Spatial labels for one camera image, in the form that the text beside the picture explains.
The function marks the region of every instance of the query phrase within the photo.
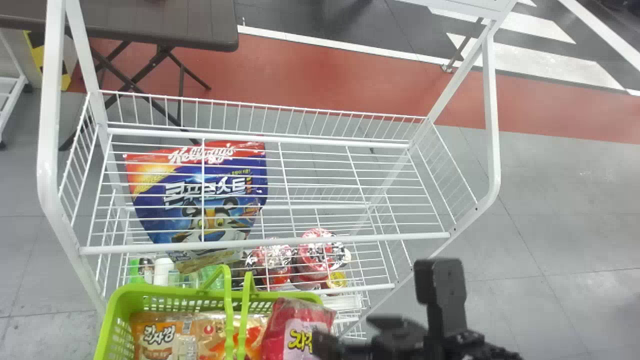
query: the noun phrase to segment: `dark table top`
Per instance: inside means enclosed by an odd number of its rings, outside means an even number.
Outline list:
[[[90,37],[235,51],[233,0],[80,0]],[[0,28],[43,31],[46,0],[5,0]]]

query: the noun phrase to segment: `white floor stripe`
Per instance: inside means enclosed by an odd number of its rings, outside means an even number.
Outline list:
[[[402,51],[394,51],[381,49],[379,47],[371,47],[364,45],[350,44],[348,42],[339,42],[314,37],[305,37],[302,35],[283,33],[281,31],[272,31],[250,26],[238,25],[238,32],[260,37],[275,38],[280,40],[288,40],[291,42],[299,42],[309,45],[318,45],[324,47],[332,47],[334,49],[343,49],[348,51],[357,51],[359,53],[375,54],[388,56],[390,58],[399,58],[413,61],[421,61],[425,63],[443,64],[449,62],[448,59],[438,58],[435,56],[406,53]],[[464,39],[461,35],[448,34],[451,41],[459,46]],[[471,49],[472,44],[467,45],[462,52],[466,56]],[[543,78],[560,79],[565,81],[573,81],[576,83],[585,83],[590,85],[605,86],[609,88],[622,89],[601,66],[593,61],[582,60],[578,58],[570,58],[568,56],[554,55],[515,47],[510,45],[495,44],[497,68],[511,72],[519,72],[533,76],[541,76]],[[482,61],[476,62],[476,65],[482,66]],[[454,66],[460,66],[460,61],[456,61]],[[639,90],[627,89],[631,95],[640,95]]]
[[[518,0],[518,2],[522,3],[524,5],[538,7],[538,5],[534,4],[533,1],[531,1],[531,0]]]
[[[452,17],[454,19],[469,22],[475,22],[477,20],[477,17],[475,16],[450,12],[448,10],[429,8],[429,11],[440,16]],[[509,13],[500,28],[575,44],[575,41],[573,41],[573,39],[569,37],[569,35],[567,35],[555,22],[523,13]]]
[[[576,0],[558,0],[640,71],[640,53]]]
[[[462,35],[449,33],[447,35],[456,46],[459,46],[465,38]],[[463,56],[467,56],[475,41],[476,39],[473,38],[469,42],[462,51]],[[482,59],[478,59],[475,65],[482,66]],[[495,67],[499,70],[542,78],[604,86],[618,90],[624,89],[595,61],[550,54],[524,47],[495,44]]]

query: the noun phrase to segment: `red floor stripe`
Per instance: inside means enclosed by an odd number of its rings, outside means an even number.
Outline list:
[[[92,44],[102,53],[116,45]],[[131,76],[154,51],[133,44],[115,64]],[[185,96],[307,108],[425,115],[451,78],[438,65],[251,35],[240,35],[234,53],[179,48],[174,54],[213,88],[188,79]],[[140,86],[177,95],[178,75],[165,60]],[[103,88],[120,86],[105,76]],[[505,75],[497,76],[497,88],[500,130],[640,143],[640,97]],[[78,71],[69,90],[84,91]],[[437,123],[484,128],[481,73],[469,74]]]

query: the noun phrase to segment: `green plastic basket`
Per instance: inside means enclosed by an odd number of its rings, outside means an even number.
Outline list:
[[[224,276],[224,290],[208,290],[220,276]],[[233,360],[234,312],[240,312],[240,328],[236,358],[244,359],[246,340],[246,319],[248,314],[268,314],[271,305],[279,297],[296,298],[315,304],[322,304],[316,294],[300,291],[266,292],[257,291],[250,272],[244,275],[242,291],[231,291],[231,271],[226,265],[219,266],[211,278],[199,289],[172,288],[149,284],[126,284],[113,292],[107,312],[100,328],[100,338],[93,360],[133,359],[134,339],[129,318],[140,311],[224,311],[227,315],[225,329],[225,353],[227,360]]]

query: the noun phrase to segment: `snack bag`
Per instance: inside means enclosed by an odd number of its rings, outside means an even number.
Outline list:
[[[312,302],[279,298],[262,339],[262,360],[317,360],[311,344],[313,330],[328,332],[335,311]]]
[[[207,142],[204,151],[195,145],[125,154],[124,159],[136,214],[154,243],[244,240],[267,200],[264,143]],[[242,250],[167,254],[180,273],[188,274],[237,261]]]
[[[134,360],[224,360],[227,317],[218,311],[160,313],[147,311],[131,316]],[[244,349],[249,360],[261,359],[267,318],[249,315]],[[234,316],[234,352],[240,317]]]

